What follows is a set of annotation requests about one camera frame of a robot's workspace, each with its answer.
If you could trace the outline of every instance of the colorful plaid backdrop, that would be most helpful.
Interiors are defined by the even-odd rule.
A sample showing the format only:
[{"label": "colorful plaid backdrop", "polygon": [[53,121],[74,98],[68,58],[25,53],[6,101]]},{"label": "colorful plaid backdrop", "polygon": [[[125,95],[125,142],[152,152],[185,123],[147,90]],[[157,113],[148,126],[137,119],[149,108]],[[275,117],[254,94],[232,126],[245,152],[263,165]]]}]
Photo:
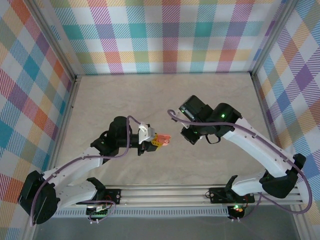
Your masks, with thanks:
[{"label": "colorful plaid backdrop", "polygon": [[87,75],[247,72],[285,1],[37,0]]},{"label": "colorful plaid backdrop", "polygon": [[320,238],[320,0],[300,0],[258,73],[276,143],[307,157],[309,218]]},{"label": "colorful plaid backdrop", "polygon": [[47,167],[72,82],[23,0],[1,1],[0,33],[0,240],[16,240],[18,195]]}]

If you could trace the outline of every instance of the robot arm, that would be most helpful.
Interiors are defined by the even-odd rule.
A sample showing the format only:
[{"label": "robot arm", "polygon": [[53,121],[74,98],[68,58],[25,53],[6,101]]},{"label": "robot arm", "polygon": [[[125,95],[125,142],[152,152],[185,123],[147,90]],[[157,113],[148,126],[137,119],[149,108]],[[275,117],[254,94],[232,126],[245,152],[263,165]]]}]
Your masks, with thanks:
[{"label": "robot arm", "polygon": [[88,178],[78,185],[69,184],[80,178],[84,173],[100,167],[110,158],[118,155],[119,148],[127,147],[127,139],[129,139],[128,147],[136,148],[138,156],[144,152],[156,151],[170,142],[169,135],[156,134],[149,124],[143,122],[139,123],[138,133],[133,134],[130,125],[127,126],[127,121],[126,117],[117,116],[110,124],[109,130],[103,132],[76,159],[42,174],[33,171],[27,176],[18,197],[18,203],[31,215],[32,203],[36,198],[33,211],[33,220],[36,224],[44,223],[57,210],[72,204],[88,200],[106,200],[107,196],[111,196],[110,200],[116,204],[120,202],[120,191],[118,192],[117,189],[107,191],[105,186],[94,177]]},{"label": "robot arm", "polygon": [[181,121],[181,134],[191,144],[194,145],[203,136],[216,135],[219,139],[224,138],[238,145],[265,167],[265,172],[232,176],[224,189],[231,201],[238,196],[263,191],[276,198],[285,198],[295,186],[298,173],[288,161],[302,169],[306,158],[299,153],[292,155],[276,146],[255,130],[232,106],[220,103],[212,109],[193,95],[179,107],[175,116],[180,119],[184,116],[188,122],[194,123]]}]

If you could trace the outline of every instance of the plaid wall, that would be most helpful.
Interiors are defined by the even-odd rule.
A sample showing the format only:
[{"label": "plaid wall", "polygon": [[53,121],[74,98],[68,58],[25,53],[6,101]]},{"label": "plaid wall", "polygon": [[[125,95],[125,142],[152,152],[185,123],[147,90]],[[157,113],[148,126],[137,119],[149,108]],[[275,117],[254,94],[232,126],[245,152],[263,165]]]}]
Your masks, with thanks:
[{"label": "plaid wall", "polygon": [[23,0],[0,4],[0,240],[16,240],[26,176],[46,169],[71,80]]},{"label": "plaid wall", "polygon": [[258,73],[276,143],[302,153],[320,238],[320,0],[300,0]]},{"label": "plaid wall", "polygon": [[247,72],[286,0],[37,1],[72,63],[95,75]]}]

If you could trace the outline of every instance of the gray floor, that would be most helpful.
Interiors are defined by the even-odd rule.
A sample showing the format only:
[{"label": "gray floor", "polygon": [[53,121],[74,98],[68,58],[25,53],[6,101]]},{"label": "gray floor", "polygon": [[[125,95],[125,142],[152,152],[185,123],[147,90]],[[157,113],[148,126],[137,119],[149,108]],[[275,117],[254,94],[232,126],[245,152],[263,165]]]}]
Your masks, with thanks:
[{"label": "gray floor", "polygon": [[51,218],[37,229],[34,240],[299,239],[293,216],[274,206],[259,206],[243,223],[226,217],[113,217],[91,225],[85,218]]},{"label": "gray floor", "polygon": [[[226,140],[209,145],[203,139],[192,146],[180,135],[182,125],[170,120],[167,109],[177,109],[191,95],[212,108],[222,102],[232,105],[268,136],[248,73],[85,76],[58,163],[81,154],[116,116],[132,115],[157,133],[170,134],[171,143],[140,157],[131,149],[126,157],[111,160],[85,177],[96,177],[106,185],[225,184],[232,175],[263,170],[258,161]],[[136,133],[137,125],[131,126]]]}]

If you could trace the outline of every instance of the purple cable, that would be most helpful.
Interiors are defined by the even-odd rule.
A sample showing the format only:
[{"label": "purple cable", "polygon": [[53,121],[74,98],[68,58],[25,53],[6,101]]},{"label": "purple cable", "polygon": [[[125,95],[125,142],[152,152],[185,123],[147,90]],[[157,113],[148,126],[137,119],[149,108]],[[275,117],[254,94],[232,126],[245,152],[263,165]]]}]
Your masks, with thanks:
[{"label": "purple cable", "polygon": [[[106,216],[104,216],[103,218],[99,219],[97,221],[97,223],[105,220],[107,217],[109,217],[109,215],[113,214],[116,210],[116,203],[114,201],[110,201],[110,200],[88,200],[88,201],[82,201],[83,203],[88,203],[88,204],[95,204],[95,203],[101,203],[101,202],[105,202],[105,203],[109,203],[112,204],[114,206],[114,208],[112,209],[112,211],[110,213],[108,213]],[[91,218],[91,214],[89,215],[89,220],[90,222],[93,222],[92,218]]]},{"label": "purple cable", "polygon": [[51,174],[39,187],[39,189],[36,191],[32,204],[31,204],[31,210],[30,210],[30,225],[31,227],[33,227],[35,225],[34,223],[34,217],[35,217],[35,208],[36,208],[36,202],[37,199],[39,197],[39,194],[42,190],[42,188],[54,177],[54,175],[59,174],[63,169],[67,168],[68,166],[72,165],[73,163],[79,161],[79,160],[85,160],[85,159],[92,159],[92,158],[106,158],[106,159],[118,159],[118,158],[122,158],[125,155],[127,155],[128,151],[129,151],[129,147],[130,147],[130,119],[132,119],[134,122],[136,122],[137,124],[140,124],[140,122],[138,120],[136,120],[133,116],[129,115],[126,118],[126,147],[125,147],[125,151],[123,154],[119,155],[119,156],[100,156],[100,155],[91,155],[91,156],[83,156],[83,157],[78,157],[76,159],[73,159],[72,161],[66,163],[65,165],[63,165],[62,167],[60,167],[57,171],[55,171],[53,174]]},{"label": "purple cable", "polygon": [[[167,113],[169,114],[169,116],[178,121],[178,122],[181,122],[181,123],[184,123],[184,124],[188,124],[188,125],[194,125],[194,126],[221,126],[221,125],[225,125],[225,126],[232,126],[234,128],[238,128],[252,136],[255,136],[256,133],[241,126],[241,125],[238,125],[238,124],[235,124],[235,123],[230,123],[230,122],[192,122],[192,121],[186,121],[186,120],[183,120],[183,119],[180,119],[178,117],[176,117],[176,113],[174,110],[172,109],[169,109],[167,111]],[[308,200],[308,204],[307,206],[305,207],[305,209],[301,210],[301,211],[292,211],[292,210],[289,210],[289,209],[286,209],[284,208],[283,206],[281,206],[280,204],[276,203],[275,201],[271,200],[270,198],[264,196],[262,193],[259,193],[262,198],[270,201],[271,203],[273,203],[274,205],[276,205],[278,208],[288,212],[288,213],[291,213],[291,214],[304,214],[306,213],[310,208],[311,208],[311,205],[312,205],[312,191],[311,191],[311,187],[309,185],[309,182],[306,178],[306,176],[304,175],[304,173],[290,160],[290,159],[287,159],[287,157],[281,152],[279,151],[278,149],[276,149],[272,144],[270,144],[267,140],[263,139],[262,137],[260,137],[259,135],[255,136],[256,139],[258,139],[260,142],[262,142],[264,145],[266,145],[267,147],[269,147],[272,151],[274,151],[275,153],[277,153],[280,157],[282,157],[284,160],[287,160],[286,162],[288,164],[290,164],[302,177],[302,179],[304,180],[305,182],[305,185],[306,185],[306,188],[307,188],[307,191],[308,191],[308,196],[309,196],[309,200]]]}]

